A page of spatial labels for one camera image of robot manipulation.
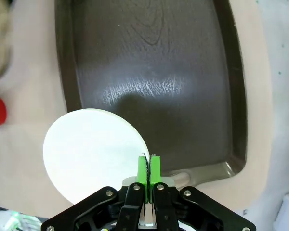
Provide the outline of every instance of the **screw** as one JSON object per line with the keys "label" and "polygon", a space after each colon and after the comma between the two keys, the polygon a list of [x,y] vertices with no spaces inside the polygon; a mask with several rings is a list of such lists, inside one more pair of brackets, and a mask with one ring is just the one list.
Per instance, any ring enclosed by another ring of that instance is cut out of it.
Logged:
{"label": "screw", "polygon": [[140,190],[140,187],[139,187],[139,185],[134,185],[134,190]]}
{"label": "screw", "polygon": [[54,226],[48,226],[46,230],[47,231],[54,231]]}
{"label": "screw", "polygon": [[164,189],[164,186],[162,184],[159,184],[158,185],[158,190],[163,190]]}
{"label": "screw", "polygon": [[186,190],[186,191],[184,191],[184,195],[185,196],[190,196],[192,193],[191,193],[191,191],[189,191],[189,190]]}
{"label": "screw", "polygon": [[107,195],[107,196],[112,196],[113,194],[114,194],[114,193],[113,193],[112,191],[107,191],[107,192],[106,192],[106,195]]}

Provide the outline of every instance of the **dark baking sheet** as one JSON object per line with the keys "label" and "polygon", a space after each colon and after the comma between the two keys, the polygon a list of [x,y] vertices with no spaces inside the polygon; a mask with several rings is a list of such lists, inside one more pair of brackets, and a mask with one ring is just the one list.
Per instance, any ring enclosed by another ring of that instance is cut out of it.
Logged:
{"label": "dark baking sheet", "polygon": [[126,119],[163,171],[244,165],[244,78],[228,1],[56,0],[56,36],[68,111]]}

